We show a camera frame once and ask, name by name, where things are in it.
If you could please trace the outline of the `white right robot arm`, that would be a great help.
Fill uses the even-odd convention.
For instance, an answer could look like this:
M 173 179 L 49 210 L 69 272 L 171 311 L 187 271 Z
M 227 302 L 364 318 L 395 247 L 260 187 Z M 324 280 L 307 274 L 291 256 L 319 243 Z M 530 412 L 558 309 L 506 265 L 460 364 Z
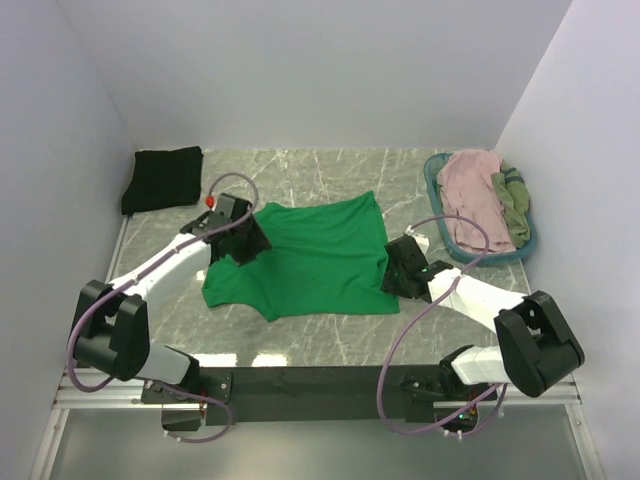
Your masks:
M 430 305 L 441 299 L 443 307 L 487 328 L 498 341 L 457 349 L 428 366 L 425 379 L 411 379 L 413 388 L 437 399 L 460 399 L 475 385 L 510 383 L 537 398 L 584 364 L 580 343 L 548 293 L 503 290 L 446 262 L 430 264 L 413 236 L 391 241 L 385 250 L 384 292 Z

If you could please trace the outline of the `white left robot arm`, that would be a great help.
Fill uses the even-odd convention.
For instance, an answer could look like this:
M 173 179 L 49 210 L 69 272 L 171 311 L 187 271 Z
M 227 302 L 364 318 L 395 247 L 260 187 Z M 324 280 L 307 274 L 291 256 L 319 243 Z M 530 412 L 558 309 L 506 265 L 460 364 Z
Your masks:
M 198 361 L 153 341 L 149 318 L 174 287 L 211 264 L 229 258 L 243 266 L 270 249 L 253 211 L 250 201 L 221 194 L 136 269 L 110 283 L 87 283 L 68 340 L 68 365 L 88 365 L 121 381 L 162 382 L 176 401 L 193 399 L 200 388 Z

